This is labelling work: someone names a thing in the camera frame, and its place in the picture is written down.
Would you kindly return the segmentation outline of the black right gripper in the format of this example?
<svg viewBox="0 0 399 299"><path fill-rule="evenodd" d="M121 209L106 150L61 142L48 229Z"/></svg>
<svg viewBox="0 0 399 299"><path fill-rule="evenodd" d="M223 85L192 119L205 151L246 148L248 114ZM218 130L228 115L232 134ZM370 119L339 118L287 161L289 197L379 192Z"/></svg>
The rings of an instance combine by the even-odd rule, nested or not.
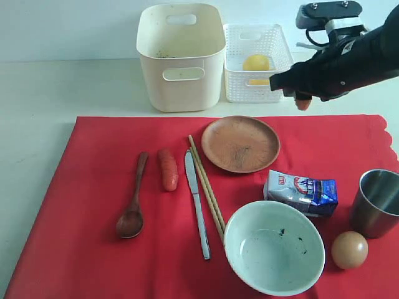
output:
<svg viewBox="0 0 399 299"><path fill-rule="evenodd" d="M296 101L341 97L371 82L371 53L355 39L344 39L318 51L269 79L272 91L282 90Z"/></svg>

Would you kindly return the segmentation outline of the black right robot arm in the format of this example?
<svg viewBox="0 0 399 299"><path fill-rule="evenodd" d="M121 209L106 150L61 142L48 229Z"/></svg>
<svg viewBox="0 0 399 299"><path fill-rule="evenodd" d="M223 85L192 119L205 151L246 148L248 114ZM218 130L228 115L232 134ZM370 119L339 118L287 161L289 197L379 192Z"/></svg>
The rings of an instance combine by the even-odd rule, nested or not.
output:
<svg viewBox="0 0 399 299"><path fill-rule="evenodd" d="M369 31L360 20L356 1L313 2L301 5L296 26L306 33L326 31L329 41L312 40L317 52L269 79L272 91L298 100L319 97L323 102L352 90L398 76L398 8L383 25Z"/></svg>

